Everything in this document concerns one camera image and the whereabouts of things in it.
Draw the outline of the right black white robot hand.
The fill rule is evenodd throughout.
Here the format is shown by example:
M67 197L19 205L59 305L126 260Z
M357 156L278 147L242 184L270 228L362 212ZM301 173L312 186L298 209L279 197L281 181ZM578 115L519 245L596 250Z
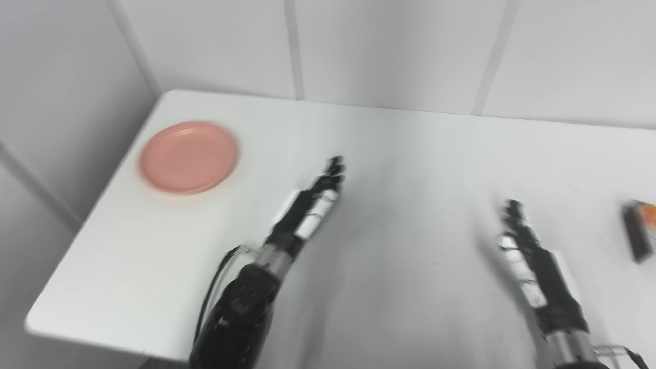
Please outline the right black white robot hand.
M555 331L589 333L579 302L568 288L551 250L539 240L522 203L509 199L502 206L504 233L499 248L534 312L544 335Z

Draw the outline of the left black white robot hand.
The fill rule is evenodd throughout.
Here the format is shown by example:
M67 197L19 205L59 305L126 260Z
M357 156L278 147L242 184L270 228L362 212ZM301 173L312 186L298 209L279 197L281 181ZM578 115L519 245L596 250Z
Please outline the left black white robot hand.
M331 157L312 186L297 193L283 217L273 226L265 245L273 245L292 260L319 228L341 194L346 166L342 156Z

